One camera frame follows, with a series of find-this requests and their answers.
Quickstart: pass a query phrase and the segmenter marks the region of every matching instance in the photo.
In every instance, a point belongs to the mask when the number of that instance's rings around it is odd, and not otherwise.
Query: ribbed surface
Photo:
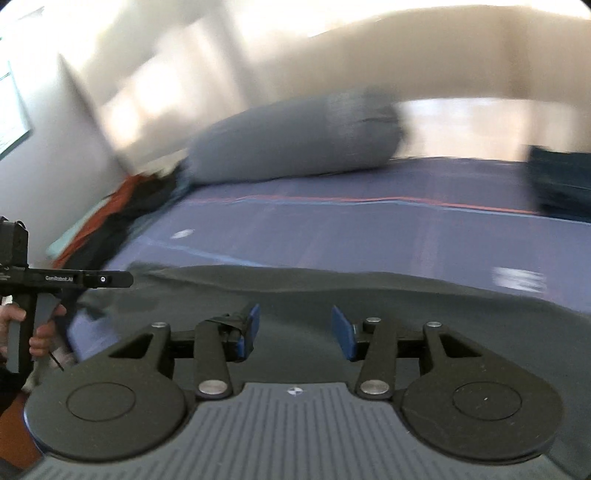
[[[392,408],[352,396],[343,384],[250,384],[201,406],[170,443],[115,465],[47,458],[27,480],[567,480],[547,458],[470,465],[433,452]]]

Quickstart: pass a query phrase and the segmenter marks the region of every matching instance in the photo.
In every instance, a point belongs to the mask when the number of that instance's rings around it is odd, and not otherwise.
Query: gray blanket
[[[129,290],[96,290],[81,299],[93,317],[107,315],[119,335],[154,321],[192,329],[247,303],[262,307],[255,351],[231,365],[233,381],[352,382],[348,363],[330,333],[330,310],[352,319],[396,317],[419,329],[438,320],[551,383],[566,418],[550,456],[578,478],[591,471],[591,318],[541,300],[436,280],[386,273],[234,266],[164,268],[134,265]],[[176,380],[193,388],[190,361]]]

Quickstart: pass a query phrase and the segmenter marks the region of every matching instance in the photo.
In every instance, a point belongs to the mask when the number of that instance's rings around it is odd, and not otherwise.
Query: silver screw
[[[381,395],[390,390],[390,385],[381,380],[366,380],[361,384],[361,391],[367,395]]]
[[[228,384],[221,380],[205,380],[199,384],[198,388],[206,395],[221,395],[228,389]]]

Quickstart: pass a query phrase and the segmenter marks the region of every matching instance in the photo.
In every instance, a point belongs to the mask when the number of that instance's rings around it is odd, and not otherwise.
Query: orange cloth
[[[70,245],[68,245],[61,255],[53,261],[53,268],[63,268],[71,255],[86,243],[88,237],[101,227],[109,215],[120,212],[125,205],[127,205],[136,186],[149,178],[150,177],[145,177],[143,175],[127,177],[119,189],[111,195],[107,204],[97,210],[96,213],[88,219]]]
[[[23,417],[27,396],[20,393],[0,416],[0,457],[21,469],[30,468],[41,458]]]

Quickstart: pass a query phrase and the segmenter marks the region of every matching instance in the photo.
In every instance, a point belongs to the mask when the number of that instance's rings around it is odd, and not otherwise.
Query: mattress
[[[203,187],[108,268],[141,261],[385,271],[591,312],[590,235],[591,224],[536,214],[523,164],[429,158]],[[82,358],[113,341],[90,323],[79,316],[70,331]]]

